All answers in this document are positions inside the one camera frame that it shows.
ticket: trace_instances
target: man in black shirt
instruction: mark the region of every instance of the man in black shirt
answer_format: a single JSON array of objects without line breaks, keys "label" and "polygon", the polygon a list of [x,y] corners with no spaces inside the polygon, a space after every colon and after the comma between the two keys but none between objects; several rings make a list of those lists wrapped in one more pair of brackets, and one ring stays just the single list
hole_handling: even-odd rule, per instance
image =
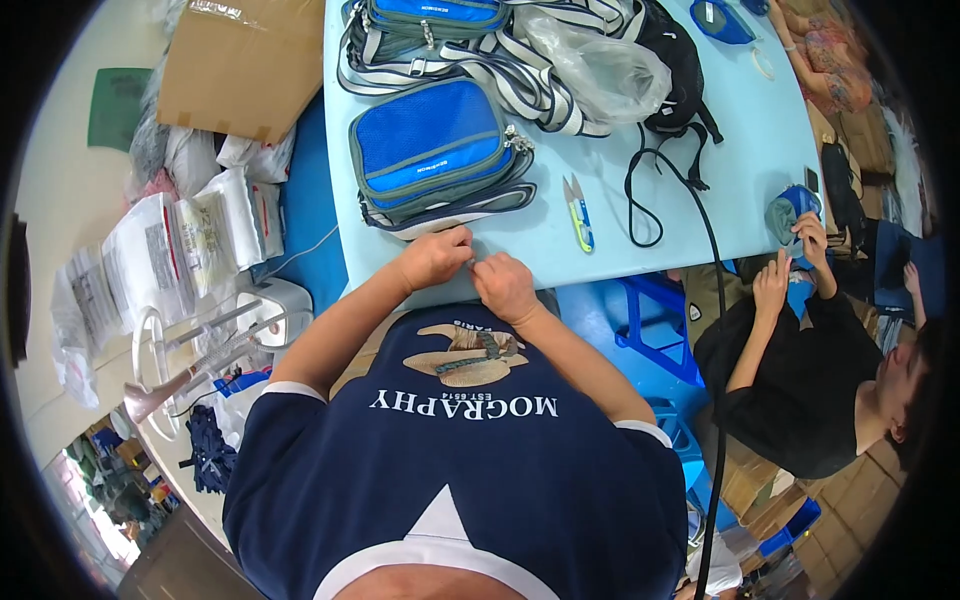
[{"label": "man in black shirt", "polygon": [[[940,323],[930,320],[915,344],[883,356],[837,293],[816,214],[802,215],[793,230],[814,267],[817,292],[806,301],[812,327],[801,330],[785,303],[790,260],[783,250],[756,275],[752,293],[724,273],[722,322],[710,315],[719,309],[713,266],[684,269],[693,356],[719,406],[713,414],[711,403],[703,414],[723,420],[731,436],[796,477],[828,477],[883,437],[908,470],[934,402]],[[711,439],[698,426],[707,453],[715,447],[712,429]]]}]

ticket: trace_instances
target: black bag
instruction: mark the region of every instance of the black bag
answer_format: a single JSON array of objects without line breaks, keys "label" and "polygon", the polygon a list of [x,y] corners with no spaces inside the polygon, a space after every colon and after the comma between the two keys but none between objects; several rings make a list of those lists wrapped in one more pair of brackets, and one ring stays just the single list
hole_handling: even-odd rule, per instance
[{"label": "black bag", "polygon": [[[700,148],[687,172],[687,183],[698,190],[709,186],[700,179],[700,153],[707,144],[707,133],[714,144],[723,141],[716,121],[704,104],[704,73],[700,68],[697,46],[683,26],[657,0],[635,0],[636,17],[624,37],[653,50],[657,57],[670,68],[673,87],[666,100],[655,114],[643,124],[648,130],[671,137],[683,137],[694,130],[700,137]],[[691,122],[700,115],[703,125]]]},{"label": "black bag", "polygon": [[825,143],[820,163],[824,168],[824,189],[833,221],[840,231],[850,231],[851,256],[856,256],[867,239],[867,216],[853,192],[853,171],[850,170],[847,151],[840,144]]}]

